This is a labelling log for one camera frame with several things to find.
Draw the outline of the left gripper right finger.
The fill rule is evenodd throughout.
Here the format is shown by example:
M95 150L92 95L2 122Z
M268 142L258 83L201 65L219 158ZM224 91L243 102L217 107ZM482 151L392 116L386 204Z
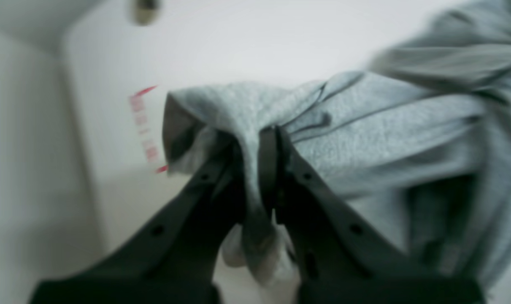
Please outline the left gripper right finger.
M437 274L390 244L329 189L284 130L261 131L258 156L265 206L294 246L296 304L486 302L475 280Z

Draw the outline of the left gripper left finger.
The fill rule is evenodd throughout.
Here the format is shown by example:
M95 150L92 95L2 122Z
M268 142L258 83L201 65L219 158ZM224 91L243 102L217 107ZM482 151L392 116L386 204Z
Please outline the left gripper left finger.
M32 304L222 304L217 252L242 219L242 156L227 142L113 254L62 280L45 280Z

